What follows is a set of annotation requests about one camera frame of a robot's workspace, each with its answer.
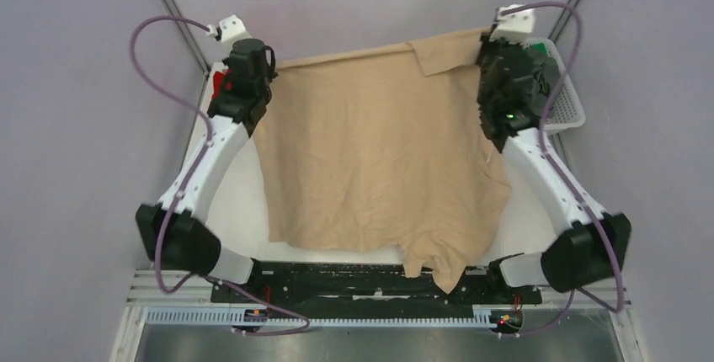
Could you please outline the beige t-shirt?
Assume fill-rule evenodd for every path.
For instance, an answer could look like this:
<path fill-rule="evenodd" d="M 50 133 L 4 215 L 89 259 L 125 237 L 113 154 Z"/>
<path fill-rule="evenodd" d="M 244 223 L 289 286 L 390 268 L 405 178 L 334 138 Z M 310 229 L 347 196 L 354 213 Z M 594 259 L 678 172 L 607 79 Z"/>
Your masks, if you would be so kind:
<path fill-rule="evenodd" d="M 269 238 L 308 250 L 397 246 L 445 293 L 493 244 L 511 186 L 482 132 L 468 29 L 284 61 L 253 133 Z"/>

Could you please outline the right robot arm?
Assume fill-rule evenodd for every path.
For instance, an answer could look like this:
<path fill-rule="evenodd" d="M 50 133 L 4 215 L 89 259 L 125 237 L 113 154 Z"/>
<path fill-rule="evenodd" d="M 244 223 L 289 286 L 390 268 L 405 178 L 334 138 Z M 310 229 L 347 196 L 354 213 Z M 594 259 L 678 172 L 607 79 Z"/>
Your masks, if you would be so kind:
<path fill-rule="evenodd" d="M 604 279 L 623 287 L 621 268 L 631 238 L 631 223 L 594 200 L 562 160 L 550 154 L 534 98 L 560 76 L 557 61 L 541 52 L 494 39 L 480 38 L 477 102 L 483 134 L 516 166 L 537 195 L 556 238 L 545 250 L 493 261 L 486 279 L 488 294 L 508 301 L 521 287 L 547 285 L 564 293 Z"/>

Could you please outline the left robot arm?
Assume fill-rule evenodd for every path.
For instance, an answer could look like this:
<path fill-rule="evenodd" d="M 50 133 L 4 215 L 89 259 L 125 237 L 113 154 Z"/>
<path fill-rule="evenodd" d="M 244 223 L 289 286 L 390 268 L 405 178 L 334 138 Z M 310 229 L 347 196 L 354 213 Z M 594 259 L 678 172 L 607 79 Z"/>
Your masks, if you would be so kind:
<path fill-rule="evenodd" d="M 243 300 L 254 301 L 264 292 L 264 277 L 253 271 L 253 259 L 224 247 L 206 223 L 227 169 L 266 113 L 275 53 L 248 38 L 233 43 L 224 63 L 227 73 L 210 102 L 205 133 L 157 203 L 139 207 L 136 222 L 156 269 L 227 280 Z"/>

